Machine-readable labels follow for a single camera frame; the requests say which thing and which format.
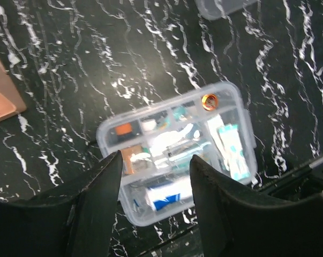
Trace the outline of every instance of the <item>plastic container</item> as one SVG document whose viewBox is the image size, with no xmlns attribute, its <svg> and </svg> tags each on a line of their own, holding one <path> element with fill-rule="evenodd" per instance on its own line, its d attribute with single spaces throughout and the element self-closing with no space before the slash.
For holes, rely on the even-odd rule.
<svg viewBox="0 0 323 257">
<path fill-rule="evenodd" d="M 137 226 L 194 205 L 189 182 L 193 154 L 242 184 L 257 172 L 250 115 L 229 82 L 108 119 L 98 128 L 97 141 L 104 157 L 122 151 L 119 200 Z"/>
<path fill-rule="evenodd" d="M 207 20 L 217 20 L 257 0 L 196 0 L 200 15 Z"/>
</svg>

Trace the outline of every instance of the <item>marble countertop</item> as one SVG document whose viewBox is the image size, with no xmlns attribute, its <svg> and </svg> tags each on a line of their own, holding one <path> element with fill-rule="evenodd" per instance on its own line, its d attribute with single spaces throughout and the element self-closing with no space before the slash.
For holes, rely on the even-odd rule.
<svg viewBox="0 0 323 257">
<path fill-rule="evenodd" d="M 194 0 L 0 1 L 0 59 L 28 106 L 0 122 L 2 201 L 91 167 L 107 118 L 220 80 L 251 114 L 254 187 L 323 153 L 323 0 L 261 0 L 212 22 Z M 137 228 L 118 205 L 110 256 L 200 256 L 196 225 L 192 208 Z"/>
</svg>

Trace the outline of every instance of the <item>black marble surface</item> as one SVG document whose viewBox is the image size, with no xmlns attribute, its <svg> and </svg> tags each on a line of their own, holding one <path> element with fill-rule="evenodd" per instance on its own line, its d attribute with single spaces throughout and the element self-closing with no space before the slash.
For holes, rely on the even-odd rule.
<svg viewBox="0 0 323 257">
<path fill-rule="evenodd" d="M 212 22 L 194 0 L 4 0 L 0 58 L 28 106 L 0 123 L 3 201 L 91 167 L 107 118 L 220 80 L 251 113 L 254 187 L 323 153 L 323 0 L 262 0 Z M 110 256 L 200 256 L 196 224 L 192 208 L 137 228 L 118 205 Z"/>
</svg>

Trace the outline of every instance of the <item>gray plastic container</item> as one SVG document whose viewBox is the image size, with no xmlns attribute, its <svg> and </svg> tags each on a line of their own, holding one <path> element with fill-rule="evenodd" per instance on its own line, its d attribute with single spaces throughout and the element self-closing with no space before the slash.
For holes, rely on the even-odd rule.
<svg viewBox="0 0 323 257">
<path fill-rule="evenodd" d="M 119 200 L 137 226 L 194 206 L 189 182 L 193 154 L 229 177 L 241 175 L 236 180 L 242 184 L 257 173 L 250 115 L 229 82 L 108 119 L 98 128 L 97 141 L 104 157 L 123 153 Z"/>
<path fill-rule="evenodd" d="M 207 20 L 217 20 L 257 0 L 196 0 L 200 15 Z"/>
</svg>

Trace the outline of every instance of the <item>blue label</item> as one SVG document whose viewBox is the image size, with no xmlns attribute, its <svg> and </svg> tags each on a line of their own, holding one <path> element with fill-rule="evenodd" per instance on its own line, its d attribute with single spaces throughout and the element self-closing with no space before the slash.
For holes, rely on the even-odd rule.
<svg viewBox="0 0 323 257">
<path fill-rule="evenodd" d="M 158 200 L 158 201 L 153 202 L 153 204 L 154 204 L 156 210 L 160 210 L 163 207 L 165 207 L 166 205 L 169 205 L 170 203 L 179 201 L 180 198 L 181 198 L 181 194 L 170 195 L 170 196 L 167 196 L 163 200 Z"/>
</svg>

